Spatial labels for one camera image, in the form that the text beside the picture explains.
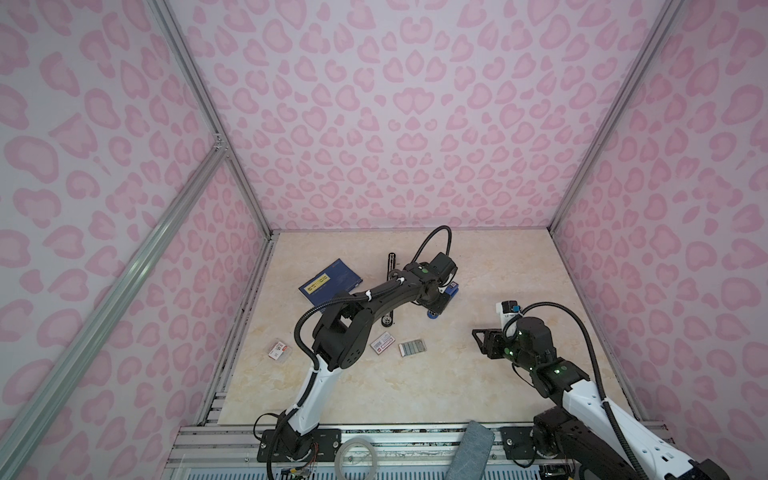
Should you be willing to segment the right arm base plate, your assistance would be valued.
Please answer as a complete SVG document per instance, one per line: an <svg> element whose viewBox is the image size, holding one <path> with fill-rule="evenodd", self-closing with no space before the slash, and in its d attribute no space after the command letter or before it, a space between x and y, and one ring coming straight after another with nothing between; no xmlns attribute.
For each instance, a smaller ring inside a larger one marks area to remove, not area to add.
<svg viewBox="0 0 768 480"><path fill-rule="evenodd" d="M499 429L502 448L507 460L521 463L544 460L564 461L565 455L554 450L542 453L536 446L532 426L502 426Z"/></svg>

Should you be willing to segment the red white staple box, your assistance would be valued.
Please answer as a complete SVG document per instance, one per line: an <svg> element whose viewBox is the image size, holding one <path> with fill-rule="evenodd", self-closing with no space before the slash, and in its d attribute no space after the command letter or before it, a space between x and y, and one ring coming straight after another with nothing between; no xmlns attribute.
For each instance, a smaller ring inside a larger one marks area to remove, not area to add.
<svg viewBox="0 0 768 480"><path fill-rule="evenodd" d="M394 343L395 338L389 332L384 332L370 343L370 347L377 355L381 355Z"/></svg>

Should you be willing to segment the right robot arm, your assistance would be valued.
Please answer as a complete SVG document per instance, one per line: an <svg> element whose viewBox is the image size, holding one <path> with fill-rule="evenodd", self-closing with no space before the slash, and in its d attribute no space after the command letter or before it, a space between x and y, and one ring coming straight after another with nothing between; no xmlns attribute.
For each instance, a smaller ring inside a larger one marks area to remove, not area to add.
<svg viewBox="0 0 768 480"><path fill-rule="evenodd" d="M559 356L543 320L511 319L506 329L474 329L472 336L484 356L526 371L532 387L554 403L534 417L526 439L506 440L508 459L525 466L573 460L599 479L728 477L714 461L694 460L617 406L601 381Z"/></svg>

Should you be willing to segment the silver staple tray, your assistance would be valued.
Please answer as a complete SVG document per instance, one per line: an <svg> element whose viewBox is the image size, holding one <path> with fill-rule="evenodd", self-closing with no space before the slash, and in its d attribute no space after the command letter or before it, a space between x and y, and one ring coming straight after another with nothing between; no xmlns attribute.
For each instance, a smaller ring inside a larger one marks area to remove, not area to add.
<svg viewBox="0 0 768 480"><path fill-rule="evenodd" d="M416 339L401 343L398 345L398 348L402 357L408 357L424 353L426 351L426 344L422 339Z"/></svg>

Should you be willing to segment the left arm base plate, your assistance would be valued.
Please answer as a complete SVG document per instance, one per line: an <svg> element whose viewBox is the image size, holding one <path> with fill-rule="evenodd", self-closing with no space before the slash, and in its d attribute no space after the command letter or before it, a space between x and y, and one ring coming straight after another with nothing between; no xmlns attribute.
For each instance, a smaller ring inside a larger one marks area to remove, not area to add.
<svg viewBox="0 0 768 480"><path fill-rule="evenodd" d="M342 444L340 429L315 428L306 435L296 434L285 427L279 435L274 429L261 434L261 446L257 461L266 463L270 458L277 463L298 463L314 459L332 462Z"/></svg>

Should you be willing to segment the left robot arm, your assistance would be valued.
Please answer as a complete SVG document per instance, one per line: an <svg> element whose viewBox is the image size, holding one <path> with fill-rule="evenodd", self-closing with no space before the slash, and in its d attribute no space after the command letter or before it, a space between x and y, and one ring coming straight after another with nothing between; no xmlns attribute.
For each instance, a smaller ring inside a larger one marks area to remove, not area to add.
<svg viewBox="0 0 768 480"><path fill-rule="evenodd" d="M294 340L311 367L295 403L280 417L276 431L283 441L302 441L318 427L340 374L362 357L376 321L409 303L442 313L457 271L456 263L440 252L430 262L411 262L394 271L377 287L338 293L302 315Z"/></svg>

